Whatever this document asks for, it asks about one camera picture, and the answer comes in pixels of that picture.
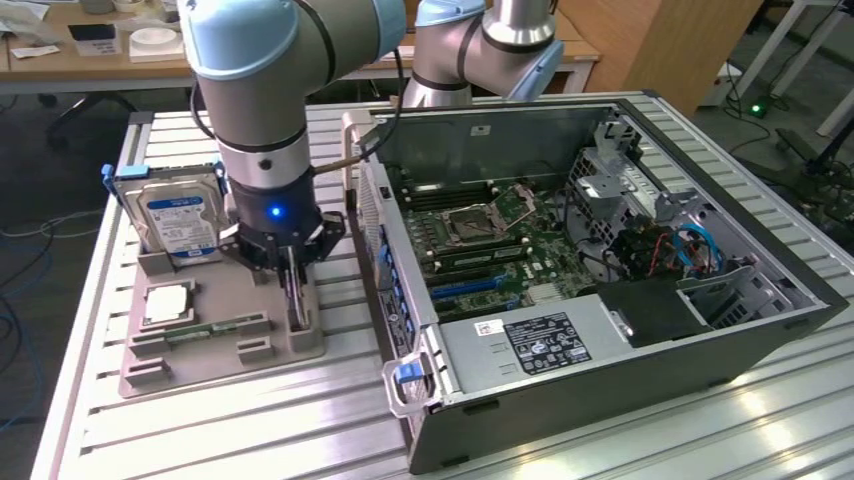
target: aluminum work table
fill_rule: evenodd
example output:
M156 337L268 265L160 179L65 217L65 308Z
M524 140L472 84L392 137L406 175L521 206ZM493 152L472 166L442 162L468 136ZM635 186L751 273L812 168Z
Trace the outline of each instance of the aluminum work table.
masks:
M621 95L829 285L854 297L851 257L663 101ZM314 165L340 158L344 111L378 105L308 108ZM164 113L129 126L121 161L180 165L209 161L213 152L214 144L188 113ZM685 182L655 154L641 161L668 187ZM322 209L344 210L341 180L340 173L317 178ZM398 423L385 403L352 241L344 239L314 267L325 356L124 400L117 371L137 241L110 199L31 478L412 478ZM849 476L852 340L848 308L729 384L417 479Z

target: power supply label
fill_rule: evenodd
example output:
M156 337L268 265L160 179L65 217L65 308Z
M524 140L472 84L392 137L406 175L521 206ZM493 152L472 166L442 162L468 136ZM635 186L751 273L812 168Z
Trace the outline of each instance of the power supply label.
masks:
M504 324L504 332L528 375L592 360L563 312Z

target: open computer tower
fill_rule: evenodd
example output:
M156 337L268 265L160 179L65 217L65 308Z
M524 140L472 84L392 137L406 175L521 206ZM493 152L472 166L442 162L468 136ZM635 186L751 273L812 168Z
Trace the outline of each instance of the open computer tower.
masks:
M728 382L847 305L619 98L405 111L349 195L412 473Z

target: white box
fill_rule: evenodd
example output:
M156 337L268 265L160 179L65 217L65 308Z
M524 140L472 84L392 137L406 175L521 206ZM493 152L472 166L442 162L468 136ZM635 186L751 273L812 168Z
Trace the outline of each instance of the white box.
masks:
M132 63L162 62L184 58L181 35L168 28L142 28L130 34Z

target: motherboard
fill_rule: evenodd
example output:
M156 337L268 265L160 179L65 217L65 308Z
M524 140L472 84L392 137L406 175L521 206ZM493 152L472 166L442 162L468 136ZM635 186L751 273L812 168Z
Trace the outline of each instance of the motherboard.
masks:
M564 300L593 285L556 197L517 182L404 192L406 232L441 322Z

